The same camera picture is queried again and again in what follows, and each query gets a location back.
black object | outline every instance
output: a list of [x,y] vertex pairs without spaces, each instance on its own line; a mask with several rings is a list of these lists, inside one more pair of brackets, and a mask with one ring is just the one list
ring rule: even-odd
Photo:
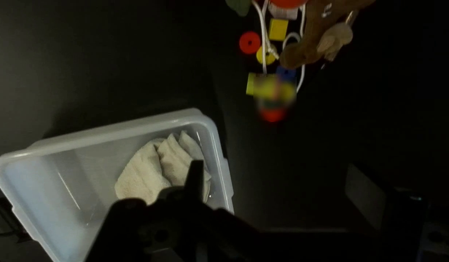
[[261,233],[225,210],[201,203],[203,163],[193,162],[184,188],[165,189],[147,207],[118,201],[96,237],[88,261],[416,261],[417,200],[400,198],[386,213],[384,235]]

dark floor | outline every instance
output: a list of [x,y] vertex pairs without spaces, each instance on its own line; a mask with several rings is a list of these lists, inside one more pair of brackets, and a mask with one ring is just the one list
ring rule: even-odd
[[0,0],[0,155],[198,106],[220,127],[236,214],[252,226],[363,230],[344,195],[350,162],[449,207],[449,9],[379,0],[277,125],[245,96],[247,26],[222,2]]

white cloth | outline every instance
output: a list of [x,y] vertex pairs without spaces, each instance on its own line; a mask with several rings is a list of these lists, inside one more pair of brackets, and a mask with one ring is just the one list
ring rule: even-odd
[[[115,184],[115,192],[123,198],[142,198],[153,204],[159,192],[169,187],[185,184],[193,160],[204,160],[200,146],[185,131],[179,141],[171,134],[166,140],[155,140],[142,147]],[[212,175],[204,171],[204,195],[207,203],[212,192]]]

white plastic bin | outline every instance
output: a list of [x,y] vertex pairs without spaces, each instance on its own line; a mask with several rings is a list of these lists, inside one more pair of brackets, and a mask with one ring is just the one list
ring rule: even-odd
[[213,176],[209,205],[233,213],[228,160],[214,122],[197,109],[42,140],[0,157],[0,188],[54,261],[83,261],[112,203],[114,184],[147,141],[188,131]]

yellow piece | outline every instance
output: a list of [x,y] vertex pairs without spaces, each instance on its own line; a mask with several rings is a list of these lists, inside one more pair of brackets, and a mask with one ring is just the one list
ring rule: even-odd
[[289,101],[289,99],[293,98],[293,93],[295,93],[293,85],[290,85],[290,83],[282,83],[279,99],[283,101],[283,102],[286,102],[286,101]]
[[280,93],[279,76],[277,74],[263,76],[263,74],[249,73],[248,86],[247,86],[245,93],[249,96],[258,96],[258,98],[276,101]]
[[271,41],[284,41],[287,34],[287,21],[284,19],[271,19],[268,37]]
[[[260,64],[264,64],[264,60],[263,60],[263,58],[264,58],[264,57],[263,57],[263,47],[258,48],[255,57],[257,57],[257,61],[258,61]],[[277,60],[277,58],[274,57],[274,54],[267,53],[267,61],[265,61],[267,66],[268,66],[268,64],[273,64],[276,60]]]

